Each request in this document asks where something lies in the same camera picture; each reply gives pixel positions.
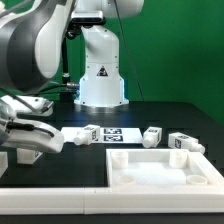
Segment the black cable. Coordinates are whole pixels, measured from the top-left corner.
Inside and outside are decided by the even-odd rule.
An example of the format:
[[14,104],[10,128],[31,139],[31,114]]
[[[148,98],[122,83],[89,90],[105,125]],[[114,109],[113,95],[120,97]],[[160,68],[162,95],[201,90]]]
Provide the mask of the black cable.
[[138,88],[139,88],[139,91],[140,91],[140,94],[141,94],[141,97],[142,97],[142,101],[145,101],[144,100],[144,96],[143,96],[143,92],[142,92],[142,88],[141,88],[141,85],[140,85],[140,82],[139,82],[139,79],[138,79],[138,73],[137,73],[136,67],[134,65],[132,56],[130,54],[129,48],[127,46],[126,38],[125,38],[125,35],[124,35],[123,25],[122,25],[120,13],[119,13],[119,10],[118,10],[117,0],[114,0],[114,4],[115,4],[116,12],[117,12],[118,22],[119,22],[119,25],[120,25],[121,36],[122,36],[122,39],[123,39],[123,43],[124,43],[124,47],[125,47],[125,50],[126,50],[126,54],[128,56],[129,63],[131,65],[132,72],[134,74],[135,80],[136,80],[136,82],[138,84]]
[[11,9],[8,9],[8,10],[2,12],[2,13],[0,14],[0,18],[2,18],[2,17],[4,17],[4,16],[7,16],[8,14],[10,14],[10,13],[12,13],[12,12],[16,12],[16,11],[18,11],[19,9],[22,9],[22,8],[24,8],[25,6],[27,6],[27,5],[31,4],[31,3],[33,3],[34,1],[35,1],[35,0],[26,0],[26,1],[21,2],[21,3],[17,4],[17,5],[15,5],[14,7],[12,7]]
[[16,129],[16,130],[22,130],[22,131],[34,131],[34,130],[37,130],[37,131],[41,131],[41,132],[44,132],[46,134],[49,134],[52,138],[54,137],[54,134],[51,131],[49,131],[47,129],[44,129],[44,128],[35,127],[32,124],[22,124],[22,123],[9,121],[7,123],[7,125],[6,125],[6,128],[8,130]]
[[67,85],[66,85],[66,84],[59,84],[59,85],[49,86],[49,87],[46,87],[46,88],[40,90],[40,91],[37,92],[37,93],[43,93],[43,92],[46,92],[46,91],[48,91],[48,90],[51,90],[51,89],[57,89],[57,88],[60,88],[60,87],[67,87]]

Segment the black table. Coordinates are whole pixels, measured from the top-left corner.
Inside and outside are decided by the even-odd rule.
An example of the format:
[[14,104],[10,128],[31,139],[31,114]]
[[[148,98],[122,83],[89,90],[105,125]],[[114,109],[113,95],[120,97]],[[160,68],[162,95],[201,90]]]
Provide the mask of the black table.
[[[195,106],[187,103],[131,102],[110,113],[76,111],[72,103],[55,103],[50,117],[26,116],[62,127],[140,128],[162,127],[158,148],[167,148],[168,135],[182,132],[199,139],[205,156],[224,175],[224,127]],[[142,148],[141,144],[91,144],[75,146],[66,143],[60,154],[44,154],[33,165],[17,165],[16,152],[8,152],[9,168],[0,179],[0,188],[18,187],[107,187],[106,148]],[[223,214],[138,214],[138,215],[62,215],[0,216],[0,223],[223,223]]]

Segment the green background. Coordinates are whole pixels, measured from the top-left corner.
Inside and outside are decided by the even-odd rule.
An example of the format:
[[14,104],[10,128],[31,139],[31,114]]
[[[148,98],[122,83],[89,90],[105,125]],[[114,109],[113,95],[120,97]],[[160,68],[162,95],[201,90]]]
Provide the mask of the green background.
[[[11,7],[21,0],[3,2]],[[139,16],[122,22],[145,100],[189,102],[224,124],[224,1],[145,0]],[[120,37],[116,19],[106,27]],[[127,98],[140,101],[122,41],[120,45]],[[84,74],[83,37],[68,41],[68,52],[72,79],[78,81]]]

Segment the warning label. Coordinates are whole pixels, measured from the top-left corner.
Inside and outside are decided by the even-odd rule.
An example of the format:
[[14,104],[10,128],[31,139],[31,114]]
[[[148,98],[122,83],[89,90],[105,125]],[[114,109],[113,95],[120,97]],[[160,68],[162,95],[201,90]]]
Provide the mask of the warning label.
[[104,66],[102,66],[102,68],[101,68],[100,71],[98,72],[97,76],[104,76],[104,77],[107,77],[107,76],[108,76],[107,71],[106,71],[106,69],[104,68]]

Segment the white plastic container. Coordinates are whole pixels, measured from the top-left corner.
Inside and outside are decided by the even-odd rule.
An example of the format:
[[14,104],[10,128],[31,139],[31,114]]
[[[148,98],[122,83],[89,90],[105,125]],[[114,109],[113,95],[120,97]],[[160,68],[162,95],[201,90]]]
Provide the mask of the white plastic container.
[[115,169],[125,169],[128,167],[128,152],[113,151],[111,153],[112,166]]
[[162,138],[162,128],[149,127],[143,134],[142,144],[145,148],[156,147]]
[[96,140],[99,137],[100,126],[89,124],[77,132],[77,135],[74,138],[74,143],[76,145],[89,145],[93,140]]
[[205,147],[192,138],[180,132],[169,134],[168,146],[172,149],[188,149],[191,152],[205,153]]

